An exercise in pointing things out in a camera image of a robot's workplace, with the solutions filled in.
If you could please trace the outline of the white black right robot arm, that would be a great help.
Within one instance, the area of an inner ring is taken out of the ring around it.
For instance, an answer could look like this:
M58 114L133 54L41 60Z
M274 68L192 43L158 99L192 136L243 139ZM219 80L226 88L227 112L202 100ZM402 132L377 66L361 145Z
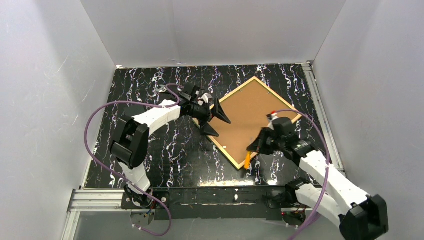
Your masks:
M318 189L309 180L298 178L286 184L278 197L312 207L314 213L338 227L346 240L376 240L389 231L387 203L380 195L371 196L349 181L310 141L298 137L289 118L276 113L267 118L268 126L247 151L262 155L281 152L321 185Z

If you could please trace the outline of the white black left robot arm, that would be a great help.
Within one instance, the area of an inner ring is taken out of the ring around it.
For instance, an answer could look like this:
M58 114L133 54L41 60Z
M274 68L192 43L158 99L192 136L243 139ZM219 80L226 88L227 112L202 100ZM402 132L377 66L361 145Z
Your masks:
M151 193L151 183L144 164L149 137L159 128L183 116L197 119L203 136L219 136L209 124L214 118L231 123L219 100L192 83L181 86L175 95L163 100L158 107L136 116L124 115L117 121L109 152L116 158L126 177L124 191L141 207L151 203L146 195Z

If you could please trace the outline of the orange handled screwdriver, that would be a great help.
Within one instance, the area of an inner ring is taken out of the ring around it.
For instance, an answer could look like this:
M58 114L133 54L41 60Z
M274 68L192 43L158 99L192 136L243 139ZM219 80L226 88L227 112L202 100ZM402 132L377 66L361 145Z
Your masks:
M250 167L250 162L251 162L251 152L247 151L246 157L245 157L245 160L244 160L244 165L243 165L243 168L245 170L247 170Z

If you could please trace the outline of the green wooden photo frame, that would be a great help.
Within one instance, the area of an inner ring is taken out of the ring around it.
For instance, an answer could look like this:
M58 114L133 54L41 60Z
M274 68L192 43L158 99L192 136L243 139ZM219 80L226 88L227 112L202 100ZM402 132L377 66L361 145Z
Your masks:
M257 77L252 77L219 100L231 124L216 117L209 123L219 136L209 136L211 142L240 170L244 168L247 147L258 137L261 128L268 126L268 114L285 110L279 114L296 123L301 115L295 107L283 99Z

